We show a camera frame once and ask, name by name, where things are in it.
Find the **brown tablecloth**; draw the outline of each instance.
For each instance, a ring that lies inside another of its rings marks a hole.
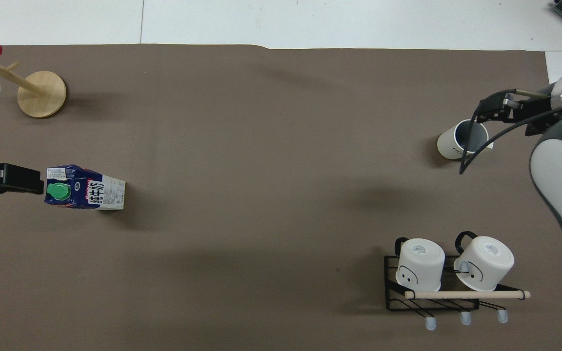
[[[562,350],[562,231],[535,191],[536,137],[498,140],[462,176],[435,147],[478,100],[548,84],[543,53],[5,47],[58,73],[63,109],[0,93],[0,162],[127,181],[118,212],[0,195],[2,350]],[[506,127],[486,124],[491,133]],[[399,236],[455,254],[498,238],[531,291],[495,311],[384,309]]]

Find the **black mug handle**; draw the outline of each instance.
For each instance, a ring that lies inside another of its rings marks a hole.
[[[461,240],[463,240],[464,236],[468,236],[470,238],[475,238],[478,235],[472,233],[471,231],[464,231],[459,233],[459,235],[457,236],[457,239],[455,239],[455,249],[457,249],[457,252],[459,254],[463,253],[463,248],[461,247]]]
[[[400,258],[400,247],[402,247],[402,243],[406,242],[408,238],[406,237],[399,237],[396,239],[396,243],[394,244],[394,253],[396,253],[396,257]]]

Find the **green cap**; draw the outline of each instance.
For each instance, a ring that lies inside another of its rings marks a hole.
[[[71,196],[71,186],[64,183],[53,183],[47,186],[47,194],[53,196],[55,200],[66,200]]]

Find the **wooden dowel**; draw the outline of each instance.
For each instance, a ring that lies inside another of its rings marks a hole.
[[[10,72],[11,70],[15,69],[16,66],[20,65],[20,61],[16,61],[13,64],[11,64],[10,66],[6,67],[6,72]]]
[[[432,291],[432,292],[404,292],[404,297],[413,298],[529,298],[528,291]]]
[[[33,85],[32,83],[28,82],[24,78],[18,76],[18,74],[13,73],[13,72],[8,72],[6,70],[6,67],[4,67],[2,65],[0,65],[0,77],[9,80],[10,82],[22,87],[25,90],[28,90],[29,92],[31,92],[34,95],[45,96],[47,94],[46,91],[44,91],[43,89]]]

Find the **white floor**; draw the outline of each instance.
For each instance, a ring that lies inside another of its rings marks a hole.
[[[562,75],[551,0],[0,0],[0,44],[254,44],[545,51]]]

